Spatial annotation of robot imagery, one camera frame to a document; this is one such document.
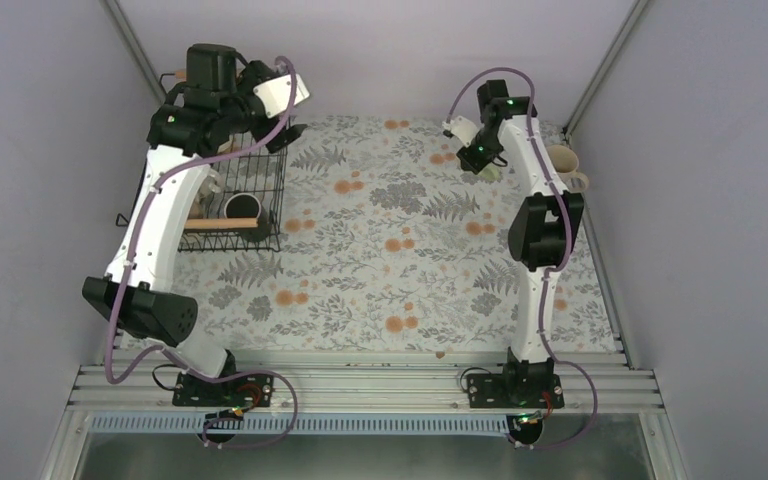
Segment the light green mug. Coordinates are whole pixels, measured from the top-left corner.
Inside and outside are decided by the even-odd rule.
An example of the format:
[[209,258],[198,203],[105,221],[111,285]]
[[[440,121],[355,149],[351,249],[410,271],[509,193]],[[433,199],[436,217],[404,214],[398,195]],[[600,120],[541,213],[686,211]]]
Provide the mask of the light green mug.
[[478,177],[488,183],[496,183],[502,179],[502,169],[494,164],[487,165]]

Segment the beige floral mug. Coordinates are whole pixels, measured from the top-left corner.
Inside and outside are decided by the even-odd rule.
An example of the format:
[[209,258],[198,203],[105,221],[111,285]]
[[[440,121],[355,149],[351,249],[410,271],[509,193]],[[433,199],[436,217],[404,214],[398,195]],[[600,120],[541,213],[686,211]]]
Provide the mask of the beige floral mug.
[[589,188],[590,180],[579,170],[579,157],[572,149],[564,145],[551,145],[546,150],[556,173],[570,192],[583,193]]

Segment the black mug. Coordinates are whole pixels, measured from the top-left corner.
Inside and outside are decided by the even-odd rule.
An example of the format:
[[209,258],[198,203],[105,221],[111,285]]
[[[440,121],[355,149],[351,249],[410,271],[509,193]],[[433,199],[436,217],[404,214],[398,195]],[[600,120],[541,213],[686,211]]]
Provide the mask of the black mug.
[[224,204],[223,215],[228,219],[256,221],[254,227],[237,230],[238,236],[243,241],[259,243],[270,236],[272,228],[270,212],[253,194],[241,192],[230,197]]

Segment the white patterned mug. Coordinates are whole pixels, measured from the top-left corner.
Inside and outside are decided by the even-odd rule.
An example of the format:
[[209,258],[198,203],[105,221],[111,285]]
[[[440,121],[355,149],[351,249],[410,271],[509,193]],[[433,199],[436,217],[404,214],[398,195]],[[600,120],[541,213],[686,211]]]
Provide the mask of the white patterned mug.
[[225,189],[225,181],[223,175],[214,169],[209,169],[206,177],[204,178],[201,186],[197,191],[195,200],[197,202],[210,203],[213,197],[217,194],[221,194]]

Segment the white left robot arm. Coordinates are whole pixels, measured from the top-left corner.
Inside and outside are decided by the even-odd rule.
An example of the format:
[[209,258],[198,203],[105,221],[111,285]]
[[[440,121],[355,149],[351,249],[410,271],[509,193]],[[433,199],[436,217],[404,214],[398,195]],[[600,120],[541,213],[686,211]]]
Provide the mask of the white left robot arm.
[[248,60],[237,49],[197,43],[185,73],[152,115],[139,192],[125,233],[105,272],[89,276],[82,296],[107,321],[103,366],[122,383],[159,352],[199,380],[215,405],[238,391],[230,352],[198,332],[198,303],[171,290],[174,263],[189,212],[212,166],[235,158],[221,148],[237,134],[254,142],[240,155],[279,151],[301,130],[290,120],[310,96],[293,62]]

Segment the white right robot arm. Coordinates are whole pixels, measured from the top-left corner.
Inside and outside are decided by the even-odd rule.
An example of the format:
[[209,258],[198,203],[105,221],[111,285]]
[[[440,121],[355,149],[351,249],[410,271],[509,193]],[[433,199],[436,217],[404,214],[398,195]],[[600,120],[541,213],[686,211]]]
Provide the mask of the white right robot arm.
[[500,160],[513,167],[524,199],[508,231],[507,245],[519,268],[515,334],[498,374],[468,377],[474,408],[562,406],[549,345],[553,302],[560,274],[572,254],[584,209],[554,170],[538,132],[529,97],[512,97],[503,80],[477,89],[479,125],[457,117],[448,131],[461,141],[461,167],[474,174]]

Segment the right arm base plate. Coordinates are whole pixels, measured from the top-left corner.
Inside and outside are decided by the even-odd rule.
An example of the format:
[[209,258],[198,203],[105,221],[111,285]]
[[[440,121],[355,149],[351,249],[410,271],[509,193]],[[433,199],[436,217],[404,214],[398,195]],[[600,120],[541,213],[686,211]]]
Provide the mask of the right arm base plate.
[[558,375],[537,374],[510,380],[501,373],[472,372],[465,388],[474,409],[539,409],[565,407]]

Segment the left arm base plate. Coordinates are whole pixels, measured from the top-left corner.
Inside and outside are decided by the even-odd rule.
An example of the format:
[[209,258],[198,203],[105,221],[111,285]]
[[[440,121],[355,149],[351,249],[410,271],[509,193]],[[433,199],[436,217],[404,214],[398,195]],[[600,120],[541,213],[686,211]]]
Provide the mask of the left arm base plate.
[[171,403],[176,407],[219,409],[268,407],[274,376],[256,373],[223,383],[210,383],[189,374],[179,374]]

